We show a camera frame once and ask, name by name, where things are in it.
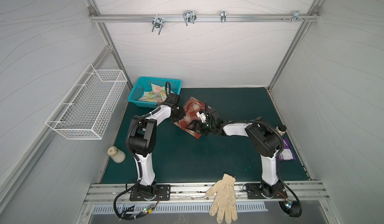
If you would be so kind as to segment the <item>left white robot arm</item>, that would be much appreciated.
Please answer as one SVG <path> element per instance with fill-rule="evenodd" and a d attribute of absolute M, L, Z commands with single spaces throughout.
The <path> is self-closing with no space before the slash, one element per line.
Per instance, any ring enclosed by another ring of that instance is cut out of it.
<path fill-rule="evenodd" d="M 127 149 L 137 165 L 139 185 L 146 188 L 156 185 L 152 152 L 156 145 L 157 126 L 166 119 L 174 123 L 185 116 L 184 109 L 178 106 L 180 95 L 172 92 L 170 81 L 165 82 L 165 93 L 166 99 L 154 110 L 133 117 L 126 138 Z"/>

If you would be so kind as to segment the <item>red plaid skirt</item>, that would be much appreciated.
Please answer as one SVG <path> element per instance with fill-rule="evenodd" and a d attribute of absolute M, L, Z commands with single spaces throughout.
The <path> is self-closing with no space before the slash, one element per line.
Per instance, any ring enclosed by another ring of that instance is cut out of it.
<path fill-rule="evenodd" d="M 197 116 L 197 112 L 205 110 L 205 104 L 194 97 L 190 97 L 188 101 L 183 106 L 186 115 L 178 122 L 174 124 L 182 129 L 183 131 L 189 133 L 196 139 L 199 139 L 202 135 L 191 130 L 187 130 L 187 125 L 189 125 L 194 120 L 200 120 Z"/>

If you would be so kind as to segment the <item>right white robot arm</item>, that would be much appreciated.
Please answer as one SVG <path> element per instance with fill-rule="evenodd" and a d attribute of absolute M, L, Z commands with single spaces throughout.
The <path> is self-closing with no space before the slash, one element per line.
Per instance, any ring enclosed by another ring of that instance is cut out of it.
<path fill-rule="evenodd" d="M 274 186 L 280 181 L 278 157 L 284 141 L 282 135 L 263 117 L 248 121 L 223 121 L 213 108 L 205 107 L 196 113 L 197 119 L 187 125 L 187 130 L 207 135 L 240 136 L 249 138 L 262 162 L 262 183 Z"/>

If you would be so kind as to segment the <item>floral skirt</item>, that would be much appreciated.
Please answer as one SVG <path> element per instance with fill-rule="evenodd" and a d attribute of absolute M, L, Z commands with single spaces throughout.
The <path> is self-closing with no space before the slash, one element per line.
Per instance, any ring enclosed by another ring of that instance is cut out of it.
<path fill-rule="evenodd" d="M 144 92 L 143 96 L 139 98 L 141 102 L 162 103 L 167 99 L 167 94 L 173 93 L 173 91 L 166 90 L 165 87 L 161 87 L 155 84 L 151 84 L 151 91 Z"/>

